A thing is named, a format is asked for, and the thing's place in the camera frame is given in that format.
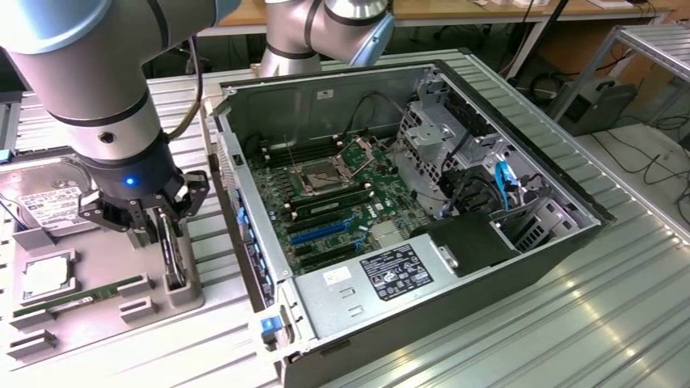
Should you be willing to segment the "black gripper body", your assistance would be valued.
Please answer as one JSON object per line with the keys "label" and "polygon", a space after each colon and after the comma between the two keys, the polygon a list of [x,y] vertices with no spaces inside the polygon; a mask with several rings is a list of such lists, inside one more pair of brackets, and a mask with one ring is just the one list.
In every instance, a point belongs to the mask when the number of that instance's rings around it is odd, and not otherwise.
{"label": "black gripper body", "polygon": [[138,200],[158,192],[173,196],[182,186],[182,173],[173,163],[165,139],[154,139],[138,154],[118,160],[75,155],[94,189],[112,198]]}

